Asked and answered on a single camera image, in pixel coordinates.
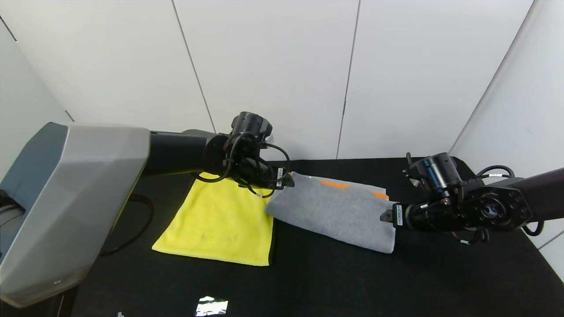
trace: barcode label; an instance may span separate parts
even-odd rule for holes
[[[276,179],[282,177],[282,174],[283,174],[283,173],[284,173],[284,168],[278,168],[278,175],[276,176]],[[279,180],[279,181],[276,183],[276,186],[277,186],[277,187],[282,187],[282,180]]]
[[[403,226],[403,209],[402,209],[402,206],[400,204],[397,204],[395,206],[395,212],[396,212],[396,215],[398,216],[398,220],[397,220],[398,226]]]

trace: gray towel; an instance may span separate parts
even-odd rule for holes
[[[351,185],[336,188],[296,172],[292,178],[295,187],[276,191],[270,198],[265,208],[269,215],[363,248],[384,253],[394,250],[395,228],[380,221],[393,202],[374,195],[372,191],[382,192],[380,188],[332,180]]]

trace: white wall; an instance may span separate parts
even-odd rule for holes
[[[292,159],[337,156],[358,0],[175,3],[218,131],[251,111]]]
[[[339,143],[338,158],[447,151],[531,1],[1,0],[0,12],[77,121],[228,132],[253,111],[291,158],[333,159]]]
[[[339,159],[447,152],[532,0],[363,0]]]
[[[0,181],[48,122],[70,121],[0,22]]]
[[[503,164],[519,177],[564,167],[563,56],[564,1],[536,0],[451,154],[475,171]],[[549,221],[543,233],[531,240],[541,247],[563,230],[563,219]],[[548,250],[561,252],[549,246],[542,249],[545,256]],[[564,278],[564,258],[547,259]]]
[[[0,12],[76,121],[213,131],[170,1],[2,0]]]

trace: black tablecloth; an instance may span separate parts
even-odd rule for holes
[[[417,201],[405,159],[296,161],[292,169],[387,188]],[[472,172],[459,162],[463,178]],[[521,230],[472,246],[445,234],[398,231],[383,254],[276,221],[274,264],[252,267],[151,250],[192,178],[142,179],[134,192],[156,208],[133,245],[96,262],[73,316],[194,316],[203,296],[229,300],[228,316],[563,316],[564,285]],[[143,205],[128,205],[107,245],[135,234]]]

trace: orange stripe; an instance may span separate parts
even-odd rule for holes
[[[386,195],[386,194],[384,194],[384,193],[380,193],[380,192],[372,192],[372,193],[374,194],[374,196],[376,196],[376,197],[378,197],[378,198],[382,198],[382,199],[386,199],[386,200],[390,199],[390,198],[388,197],[388,195]]]
[[[337,187],[337,188],[349,188],[350,187],[350,185],[333,183],[333,182],[330,182],[330,181],[325,180],[325,179],[320,179],[319,181],[324,183],[325,185],[329,185],[329,186],[333,186],[333,187]]]

